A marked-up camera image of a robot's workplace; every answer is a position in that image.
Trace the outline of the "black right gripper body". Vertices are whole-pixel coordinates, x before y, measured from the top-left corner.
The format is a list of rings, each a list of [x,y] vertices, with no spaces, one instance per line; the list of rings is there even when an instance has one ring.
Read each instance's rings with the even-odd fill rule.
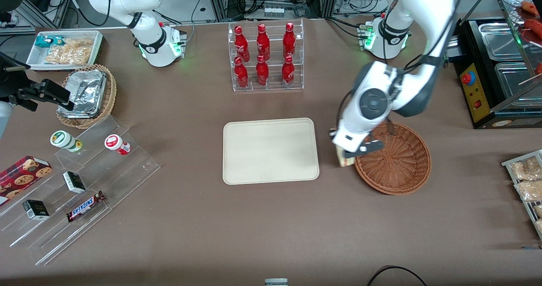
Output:
[[[4,53],[0,54],[0,100],[2,102],[33,110],[33,101],[19,97],[19,90],[30,87],[32,84],[25,73],[29,68],[30,66],[25,63]]]

